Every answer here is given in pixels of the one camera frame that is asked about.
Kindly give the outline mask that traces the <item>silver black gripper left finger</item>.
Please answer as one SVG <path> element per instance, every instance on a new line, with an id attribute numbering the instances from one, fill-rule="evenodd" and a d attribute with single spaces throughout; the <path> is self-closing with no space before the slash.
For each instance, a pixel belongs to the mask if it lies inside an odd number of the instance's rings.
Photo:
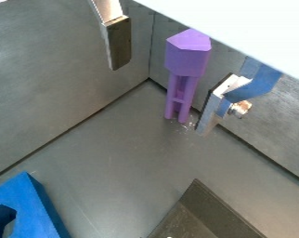
<path id="1" fill-rule="evenodd" d="M 119 0 L 88 0 L 105 41 L 109 68 L 116 71 L 132 59 L 132 19 Z"/>

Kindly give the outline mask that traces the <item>silver blue gripper right finger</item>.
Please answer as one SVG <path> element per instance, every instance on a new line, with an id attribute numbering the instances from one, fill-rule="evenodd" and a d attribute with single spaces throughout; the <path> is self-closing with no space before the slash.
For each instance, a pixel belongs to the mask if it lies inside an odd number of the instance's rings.
<path id="1" fill-rule="evenodd" d="M 239 74 L 229 73 L 209 90 L 196 132 L 205 136 L 228 115 L 241 118 L 252 108 L 249 99 L 269 93 L 281 75 L 275 68 L 247 57 Z"/>

